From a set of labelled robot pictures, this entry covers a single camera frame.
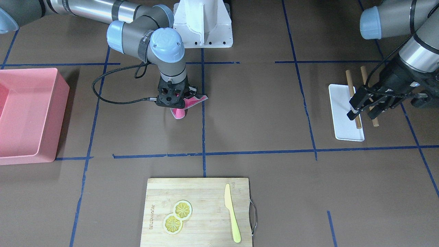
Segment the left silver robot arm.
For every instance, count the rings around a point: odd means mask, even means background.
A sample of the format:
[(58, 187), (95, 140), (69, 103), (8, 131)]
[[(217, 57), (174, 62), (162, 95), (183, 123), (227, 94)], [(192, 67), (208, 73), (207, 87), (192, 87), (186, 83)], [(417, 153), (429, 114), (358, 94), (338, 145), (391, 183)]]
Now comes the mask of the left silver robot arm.
[(438, 107), (439, 13), (437, 0), (384, 0), (360, 17), (364, 39), (408, 35), (374, 85), (361, 86), (350, 99), (350, 120), (372, 107), (376, 119), (406, 99), (417, 108)]

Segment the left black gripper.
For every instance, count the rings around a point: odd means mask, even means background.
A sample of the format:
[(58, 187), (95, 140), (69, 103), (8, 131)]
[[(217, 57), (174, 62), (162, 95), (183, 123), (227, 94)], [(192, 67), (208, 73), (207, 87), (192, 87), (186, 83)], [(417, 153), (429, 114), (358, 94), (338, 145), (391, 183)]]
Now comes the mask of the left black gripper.
[[(434, 72), (418, 72), (407, 66), (400, 57), (395, 57), (380, 72), (377, 91), (390, 89), (395, 94), (409, 94), (414, 89), (411, 86), (417, 82), (423, 88), (422, 93), (426, 98), (414, 98), (411, 105), (414, 107), (437, 107), (438, 106), (438, 70)], [(350, 120), (354, 120), (366, 107), (374, 105), (369, 111), (368, 117), (376, 119), (389, 108), (396, 108), (402, 102), (401, 97), (378, 96), (368, 86), (361, 86), (349, 100), (351, 110), (347, 113)]]

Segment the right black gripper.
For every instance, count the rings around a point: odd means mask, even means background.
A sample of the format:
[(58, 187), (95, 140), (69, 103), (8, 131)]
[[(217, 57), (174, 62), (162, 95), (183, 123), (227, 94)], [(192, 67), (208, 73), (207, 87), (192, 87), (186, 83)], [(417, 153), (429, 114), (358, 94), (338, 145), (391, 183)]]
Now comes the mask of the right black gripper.
[(187, 99), (197, 94), (197, 86), (189, 86), (188, 79), (185, 78), (180, 83), (165, 81), (160, 77), (159, 80), (159, 99), (160, 100), (180, 100), (187, 91)]

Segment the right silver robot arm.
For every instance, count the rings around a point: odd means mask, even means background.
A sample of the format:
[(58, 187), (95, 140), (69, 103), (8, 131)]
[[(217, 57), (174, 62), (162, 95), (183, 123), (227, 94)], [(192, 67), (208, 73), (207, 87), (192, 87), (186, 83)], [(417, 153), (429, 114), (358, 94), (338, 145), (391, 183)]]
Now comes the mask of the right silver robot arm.
[(185, 47), (173, 29), (174, 14), (163, 4), (148, 7), (126, 0), (2, 0), (1, 33), (18, 30), (50, 14), (69, 14), (107, 23), (109, 47), (160, 71), (157, 103), (180, 108), (197, 94), (188, 83)]

